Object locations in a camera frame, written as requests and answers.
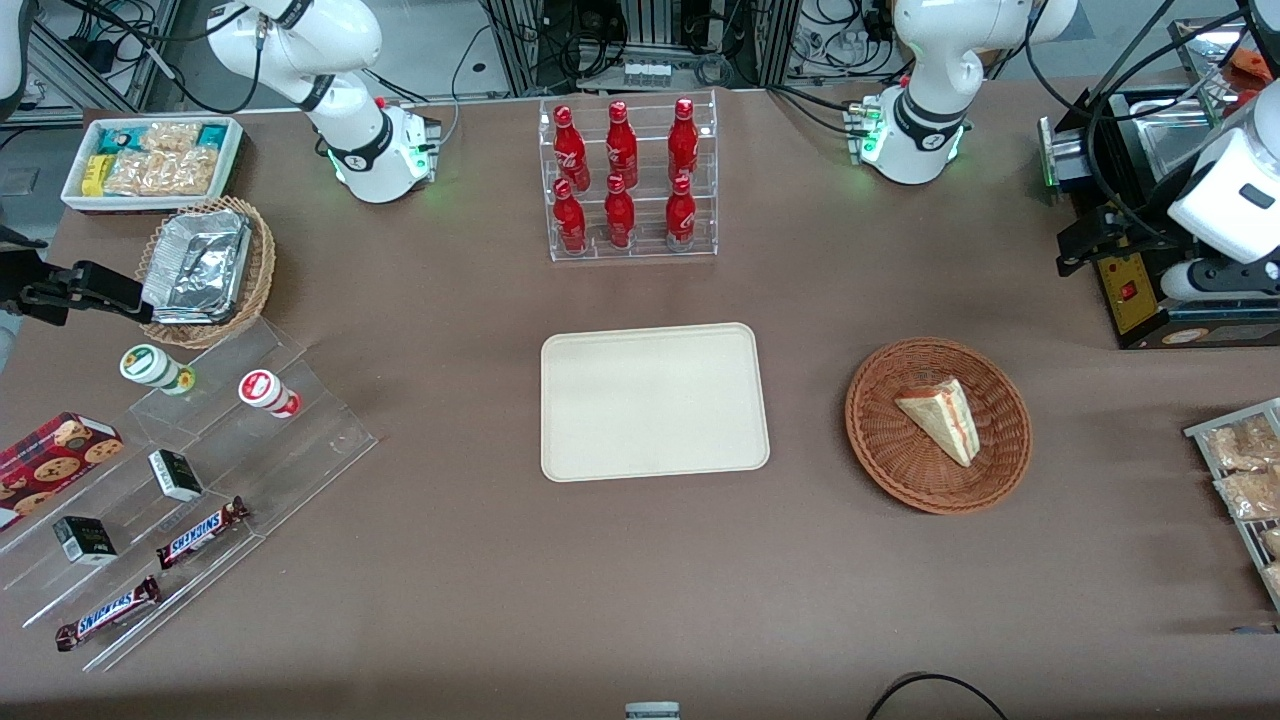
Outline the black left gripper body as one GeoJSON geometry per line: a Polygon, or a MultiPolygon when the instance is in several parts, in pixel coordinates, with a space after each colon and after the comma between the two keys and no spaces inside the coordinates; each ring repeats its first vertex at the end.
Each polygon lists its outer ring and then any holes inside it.
{"type": "Polygon", "coordinates": [[[1125,260],[1143,252],[1172,251],[1172,237],[1146,224],[1134,211],[1115,205],[1093,209],[1100,238],[1093,246],[1093,265],[1101,268],[1112,260],[1125,260]]]}

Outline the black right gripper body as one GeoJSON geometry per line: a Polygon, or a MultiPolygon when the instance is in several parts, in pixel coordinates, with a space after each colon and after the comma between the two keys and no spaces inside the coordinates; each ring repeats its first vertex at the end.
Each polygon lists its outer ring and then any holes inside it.
{"type": "Polygon", "coordinates": [[[1,310],[64,325],[76,268],[46,263],[36,250],[1,252],[1,310]]]}

